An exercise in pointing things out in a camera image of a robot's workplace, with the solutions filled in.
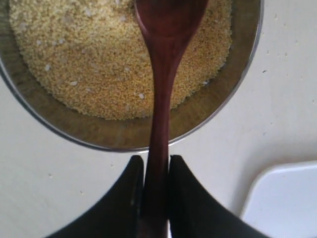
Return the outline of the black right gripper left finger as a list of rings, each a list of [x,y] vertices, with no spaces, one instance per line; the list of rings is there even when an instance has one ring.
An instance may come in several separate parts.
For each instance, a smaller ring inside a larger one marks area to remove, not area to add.
[[[143,177],[143,159],[134,155],[111,189],[92,208],[49,237],[137,237]]]

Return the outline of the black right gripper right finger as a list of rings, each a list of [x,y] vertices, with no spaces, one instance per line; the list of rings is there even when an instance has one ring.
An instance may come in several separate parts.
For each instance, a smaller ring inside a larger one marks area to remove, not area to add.
[[[168,174],[168,215],[173,238],[264,238],[223,207],[173,155]]]

